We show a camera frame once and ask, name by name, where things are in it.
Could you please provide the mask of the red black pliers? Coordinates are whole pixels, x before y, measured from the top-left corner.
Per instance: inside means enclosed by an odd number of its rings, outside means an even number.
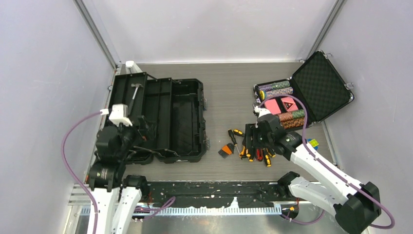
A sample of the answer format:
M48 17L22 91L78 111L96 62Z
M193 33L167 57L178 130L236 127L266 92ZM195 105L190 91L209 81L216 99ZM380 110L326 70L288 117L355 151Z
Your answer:
M256 160L257 161L262 161L263 160L263 155L262 155L262 150L261 149L256 149Z

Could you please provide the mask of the black plastic toolbox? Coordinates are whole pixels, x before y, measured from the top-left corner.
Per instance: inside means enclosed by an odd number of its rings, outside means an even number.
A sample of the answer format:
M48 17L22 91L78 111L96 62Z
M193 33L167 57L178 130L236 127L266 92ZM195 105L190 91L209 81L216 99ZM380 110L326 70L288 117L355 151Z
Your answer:
M128 106L135 88L140 83L133 108L128 108L132 124L138 116L156 122L154 140L134 146L126 164L147 165L155 158L170 164L199 162L209 148L204 110L204 85L195 78L155 78L146 72L117 75L112 85L110 105Z

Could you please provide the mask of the orange black bit holder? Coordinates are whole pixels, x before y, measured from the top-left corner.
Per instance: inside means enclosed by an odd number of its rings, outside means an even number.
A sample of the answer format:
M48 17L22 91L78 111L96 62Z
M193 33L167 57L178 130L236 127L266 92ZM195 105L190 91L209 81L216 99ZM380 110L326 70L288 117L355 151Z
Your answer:
M234 153L234 144L233 143L228 143L226 145L224 145L219 151L218 154L222 157L222 158L227 158L228 156L232 155Z

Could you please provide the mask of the small steel hammer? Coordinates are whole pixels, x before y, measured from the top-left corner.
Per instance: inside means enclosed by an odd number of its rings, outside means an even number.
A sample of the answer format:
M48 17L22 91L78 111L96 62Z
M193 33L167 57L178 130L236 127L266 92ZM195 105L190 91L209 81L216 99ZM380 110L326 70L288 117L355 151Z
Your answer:
M140 83L134 83L134 84L131 84L131 87L132 87L132 88L135 88L135 91L134 91L134 93L133 93L133 96L132 96L132 98L131 98L131 101L130 101L129 104L128 104L128 108L129 108L130 110L133 108L134 101L135 101L135 98L136 98L136 95L137 95L137 92L138 92L139 88L143 88L143 85L140 84Z

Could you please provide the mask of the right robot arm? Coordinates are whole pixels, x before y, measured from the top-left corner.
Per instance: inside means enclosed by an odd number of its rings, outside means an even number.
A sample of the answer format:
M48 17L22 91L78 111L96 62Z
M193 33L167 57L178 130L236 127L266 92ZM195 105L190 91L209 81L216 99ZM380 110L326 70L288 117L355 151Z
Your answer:
M378 187L363 184L347 175L320 155L303 135L285 130L272 114L259 115L257 122L245 126L246 145L262 152L271 150L305 169L320 182L309 182L295 172L282 176L278 194L284 200L293 197L311 202L334 216L349 234L360 234L382 214Z

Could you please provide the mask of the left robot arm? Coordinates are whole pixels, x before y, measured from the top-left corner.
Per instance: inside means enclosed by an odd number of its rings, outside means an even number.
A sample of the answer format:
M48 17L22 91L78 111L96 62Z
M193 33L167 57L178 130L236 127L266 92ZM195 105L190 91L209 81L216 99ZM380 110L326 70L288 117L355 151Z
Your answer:
M157 124L139 116L129 125L125 120L103 127L96 135L97 160L89 171L89 194L93 211L89 234L125 234L138 202L149 197L145 176L124 176L126 159L134 146L153 140Z

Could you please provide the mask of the pink card deck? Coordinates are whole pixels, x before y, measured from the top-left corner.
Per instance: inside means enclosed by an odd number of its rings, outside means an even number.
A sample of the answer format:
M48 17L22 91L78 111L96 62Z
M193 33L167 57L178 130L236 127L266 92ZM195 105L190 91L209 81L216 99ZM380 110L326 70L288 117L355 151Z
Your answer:
M271 114L277 115L281 114L282 111L277 103L276 99L267 100L264 104L265 108L270 111Z

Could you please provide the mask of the yellow black screwdriver right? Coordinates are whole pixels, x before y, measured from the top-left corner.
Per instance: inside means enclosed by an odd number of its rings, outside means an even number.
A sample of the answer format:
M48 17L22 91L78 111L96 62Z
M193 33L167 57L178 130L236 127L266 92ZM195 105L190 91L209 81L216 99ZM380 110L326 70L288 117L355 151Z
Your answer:
M262 156L263 156L263 161L264 161L264 164L266 165L266 167L271 167L272 166L271 159L275 157L275 154L272 153L267 148L263 148L262 149Z

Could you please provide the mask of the red card deck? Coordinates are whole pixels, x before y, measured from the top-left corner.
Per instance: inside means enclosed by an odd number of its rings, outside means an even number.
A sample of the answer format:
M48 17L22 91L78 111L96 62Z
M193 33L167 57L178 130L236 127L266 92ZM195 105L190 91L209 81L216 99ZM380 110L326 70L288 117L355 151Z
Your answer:
M283 97L281 98L281 102L287 112L293 112L299 109L294 99L291 97Z

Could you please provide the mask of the poker chip row orange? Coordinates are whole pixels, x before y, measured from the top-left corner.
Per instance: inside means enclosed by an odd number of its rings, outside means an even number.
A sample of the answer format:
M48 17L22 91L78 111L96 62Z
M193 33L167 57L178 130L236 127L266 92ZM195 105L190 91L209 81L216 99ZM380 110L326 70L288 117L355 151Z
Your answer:
M305 117L300 117L300 118L294 118L286 121L281 121L280 122L281 126L284 129L293 129L293 128L302 128L306 124L306 118Z

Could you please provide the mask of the poker chip row green red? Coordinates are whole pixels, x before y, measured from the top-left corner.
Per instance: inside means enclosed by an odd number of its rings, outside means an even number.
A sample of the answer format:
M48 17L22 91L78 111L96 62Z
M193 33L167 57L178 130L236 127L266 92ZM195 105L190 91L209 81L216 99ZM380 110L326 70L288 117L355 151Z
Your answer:
M304 110L295 110L292 112L286 112L286 113L281 113L277 114L281 122L293 120L293 119L298 119L302 118L305 116L305 111Z

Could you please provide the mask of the poker chip row top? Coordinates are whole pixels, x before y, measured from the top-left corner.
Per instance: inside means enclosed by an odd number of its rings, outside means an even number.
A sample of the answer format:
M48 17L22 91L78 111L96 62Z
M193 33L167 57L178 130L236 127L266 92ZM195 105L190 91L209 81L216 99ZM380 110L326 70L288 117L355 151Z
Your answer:
M287 88L289 86L290 86L290 82L288 80L285 80L285 81L273 82L270 84L261 85L261 86L258 86L258 89L260 91L268 92L268 91Z

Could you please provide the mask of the blue orange small object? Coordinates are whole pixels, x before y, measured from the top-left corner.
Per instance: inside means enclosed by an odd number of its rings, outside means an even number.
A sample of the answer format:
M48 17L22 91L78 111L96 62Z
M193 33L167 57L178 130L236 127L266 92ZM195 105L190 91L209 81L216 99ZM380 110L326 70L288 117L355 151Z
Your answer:
M307 139L307 142L317 151L319 148L319 143L315 139Z

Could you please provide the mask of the white metronome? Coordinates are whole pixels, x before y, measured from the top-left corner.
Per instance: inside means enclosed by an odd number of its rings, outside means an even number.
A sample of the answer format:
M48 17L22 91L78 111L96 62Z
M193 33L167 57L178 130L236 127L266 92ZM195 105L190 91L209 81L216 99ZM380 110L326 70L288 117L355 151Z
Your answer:
M135 74L135 73L142 73L143 72L140 69L140 67L133 60L126 61L125 66L126 66L127 72L129 72L129 74Z

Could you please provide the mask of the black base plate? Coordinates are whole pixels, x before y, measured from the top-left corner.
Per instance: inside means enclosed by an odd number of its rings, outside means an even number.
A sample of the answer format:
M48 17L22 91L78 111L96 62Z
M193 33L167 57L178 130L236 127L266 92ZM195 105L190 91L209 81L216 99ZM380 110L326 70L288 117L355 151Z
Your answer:
M171 197L175 197L173 208L228 208L234 201L239 208L266 208L274 203L296 206L303 201L270 181L149 182L141 201L160 207Z

